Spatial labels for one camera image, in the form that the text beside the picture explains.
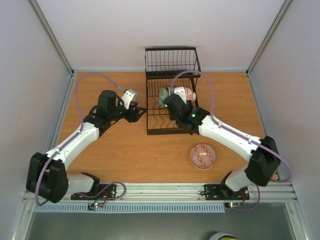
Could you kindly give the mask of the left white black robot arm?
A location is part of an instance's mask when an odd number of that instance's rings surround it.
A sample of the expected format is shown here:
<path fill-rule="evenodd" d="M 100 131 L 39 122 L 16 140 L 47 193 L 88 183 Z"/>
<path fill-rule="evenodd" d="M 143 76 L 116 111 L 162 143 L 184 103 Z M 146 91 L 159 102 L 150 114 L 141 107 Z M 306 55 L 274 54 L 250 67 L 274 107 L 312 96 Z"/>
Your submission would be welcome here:
<path fill-rule="evenodd" d="M 42 197 L 52 203 L 71 194 L 96 199 L 102 193 L 100 179 L 86 172 L 67 175 L 68 167 L 113 124 L 121 119 L 135 123 L 141 118 L 147 109 L 138 106 L 137 97 L 132 89 L 125 90 L 123 96 L 112 90 L 102 91 L 97 105 L 68 138 L 46 153 L 36 152 L 31 157 L 26 190 L 34 193 L 36 198 Z"/>

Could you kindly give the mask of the orange floral patterned bowl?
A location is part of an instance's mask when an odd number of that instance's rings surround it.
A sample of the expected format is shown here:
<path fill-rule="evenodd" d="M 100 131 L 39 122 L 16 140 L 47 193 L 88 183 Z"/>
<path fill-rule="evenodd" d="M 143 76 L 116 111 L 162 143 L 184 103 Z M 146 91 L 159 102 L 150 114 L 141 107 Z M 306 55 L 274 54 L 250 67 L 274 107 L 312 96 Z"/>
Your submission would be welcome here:
<path fill-rule="evenodd" d="M 186 88 L 185 94 L 188 101 L 193 101 L 193 102 L 196 101 L 196 98 L 197 98 L 196 93 L 193 92 L 190 88 Z"/>

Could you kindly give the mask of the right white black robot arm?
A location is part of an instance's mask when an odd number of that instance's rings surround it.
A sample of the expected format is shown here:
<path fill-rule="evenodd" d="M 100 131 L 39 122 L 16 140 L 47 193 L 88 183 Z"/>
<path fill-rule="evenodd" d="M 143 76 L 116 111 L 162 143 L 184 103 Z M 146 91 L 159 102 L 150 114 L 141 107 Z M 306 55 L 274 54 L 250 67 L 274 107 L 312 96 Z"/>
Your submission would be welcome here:
<path fill-rule="evenodd" d="M 219 184 L 218 193 L 225 200 L 249 185 L 265 187 L 271 181 L 281 162 L 272 137 L 247 135 L 218 120 L 209 111 L 183 102 L 177 94 L 168 96 L 163 104 L 178 127 L 189 134 L 213 139 L 248 162 L 247 167 L 229 172 Z"/>

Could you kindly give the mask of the yellow dotted bowl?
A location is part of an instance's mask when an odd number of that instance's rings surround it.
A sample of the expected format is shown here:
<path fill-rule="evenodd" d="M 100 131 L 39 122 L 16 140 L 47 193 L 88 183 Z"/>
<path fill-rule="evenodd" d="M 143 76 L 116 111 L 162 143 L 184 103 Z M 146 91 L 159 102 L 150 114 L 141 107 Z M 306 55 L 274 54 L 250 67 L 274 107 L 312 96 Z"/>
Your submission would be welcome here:
<path fill-rule="evenodd" d="M 198 170 L 209 170 L 210 168 L 212 168 L 215 164 L 214 161 L 190 161 L 190 163 L 192 164 L 193 167 L 195 167 Z"/>

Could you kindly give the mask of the blue chevron bowl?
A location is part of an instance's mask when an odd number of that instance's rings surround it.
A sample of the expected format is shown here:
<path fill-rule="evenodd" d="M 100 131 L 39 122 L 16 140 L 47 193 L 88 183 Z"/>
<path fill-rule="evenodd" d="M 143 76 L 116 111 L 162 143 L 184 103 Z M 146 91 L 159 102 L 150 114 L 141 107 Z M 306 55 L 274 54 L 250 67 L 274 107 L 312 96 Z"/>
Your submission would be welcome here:
<path fill-rule="evenodd" d="M 208 144 L 200 143 L 189 152 L 189 160 L 194 162 L 216 162 L 216 152 Z"/>

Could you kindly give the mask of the celadon green bowl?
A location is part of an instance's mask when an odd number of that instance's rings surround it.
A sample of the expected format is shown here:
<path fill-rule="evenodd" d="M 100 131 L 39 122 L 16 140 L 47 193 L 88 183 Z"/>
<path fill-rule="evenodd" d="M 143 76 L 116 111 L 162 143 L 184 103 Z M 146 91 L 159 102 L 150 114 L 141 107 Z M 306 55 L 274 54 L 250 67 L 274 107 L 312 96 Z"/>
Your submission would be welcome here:
<path fill-rule="evenodd" d="M 160 108 L 164 108 L 164 100 L 170 96 L 170 91 L 168 88 L 161 87 L 159 90 L 159 95 L 158 95 L 158 105 Z"/>

